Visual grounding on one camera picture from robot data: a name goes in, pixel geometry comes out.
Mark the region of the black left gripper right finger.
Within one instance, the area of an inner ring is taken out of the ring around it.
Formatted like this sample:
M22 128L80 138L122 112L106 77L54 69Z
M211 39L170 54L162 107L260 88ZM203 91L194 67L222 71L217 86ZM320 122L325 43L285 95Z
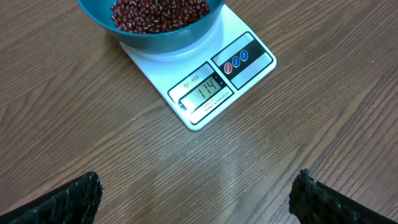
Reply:
M395 224L395 221L310 177L300 170L289 193L289 213L301 224Z

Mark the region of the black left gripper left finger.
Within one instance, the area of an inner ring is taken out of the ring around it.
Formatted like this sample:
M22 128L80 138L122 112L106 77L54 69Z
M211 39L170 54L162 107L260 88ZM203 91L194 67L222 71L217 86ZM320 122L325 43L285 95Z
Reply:
M1 224L93 224L102 195L99 175L87 172L1 215Z

